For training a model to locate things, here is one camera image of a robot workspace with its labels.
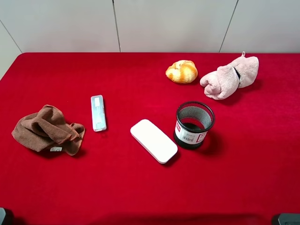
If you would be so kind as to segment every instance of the white tag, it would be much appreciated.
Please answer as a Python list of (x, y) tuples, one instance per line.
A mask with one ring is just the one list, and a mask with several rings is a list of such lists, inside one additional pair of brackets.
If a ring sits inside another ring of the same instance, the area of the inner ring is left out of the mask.
[(176, 127), (175, 127), (175, 133), (176, 136), (183, 142), (188, 143), (188, 144), (198, 144), (201, 141), (204, 140), (206, 136), (206, 132), (195, 134), (186, 131), (182, 126), (179, 124), (179, 122), (176, 122)]
[(99, 107), (100, 106), (100, 99), (97, 97), (95, 98), (95, 107)]
[(62, 147), (52, 147), (50, 148), (50, 151), (61, 151)]

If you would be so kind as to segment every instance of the black mesh cup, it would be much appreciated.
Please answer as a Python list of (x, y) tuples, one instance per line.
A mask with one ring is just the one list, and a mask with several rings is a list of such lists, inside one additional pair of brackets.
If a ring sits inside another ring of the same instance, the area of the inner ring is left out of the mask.
[(213, 111), (201, 102), (186, 102), (179, 106), (174, 132), (176, 143), (185, 149), (202, 145), (206, 133), (215, 122)]

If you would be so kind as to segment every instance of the stuffed animal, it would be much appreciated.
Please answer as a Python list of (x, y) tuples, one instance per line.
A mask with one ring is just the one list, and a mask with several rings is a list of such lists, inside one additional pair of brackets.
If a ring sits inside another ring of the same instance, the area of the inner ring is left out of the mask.
[(238, 88), (251, 85), (258, 72), (258, 59), (254, 56), (245, 57), (245, 52), (227, 66), (218, 67), (201, 78), (200, 84), (204, 94), (215, 100), (221, 100), (232, 95)]
[(192, 61), (180, 60), (173, 63), (165, 74), (175, 83), (191, 83), (198, 76), (198, 71)]

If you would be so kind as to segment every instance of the croissant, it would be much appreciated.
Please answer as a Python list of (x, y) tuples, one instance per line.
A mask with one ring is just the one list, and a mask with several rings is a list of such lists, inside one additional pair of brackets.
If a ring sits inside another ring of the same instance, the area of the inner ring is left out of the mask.
[(180, 60), (173, 63), (165, 74), (175, 83), (191, 83), (198, 76), (198, 71), (192, 61)]

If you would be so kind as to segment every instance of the brown towel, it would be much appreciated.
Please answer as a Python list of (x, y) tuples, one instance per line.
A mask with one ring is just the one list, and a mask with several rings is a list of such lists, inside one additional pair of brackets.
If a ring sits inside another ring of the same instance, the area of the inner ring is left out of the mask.
[(59, 109), (45, 105), (39, 112), (20, 119), (12, 135), (17, 142), (34, 151), (62, 150), (72, 156), (78, 152), (84, 132), (83, 125), (67, 124)]

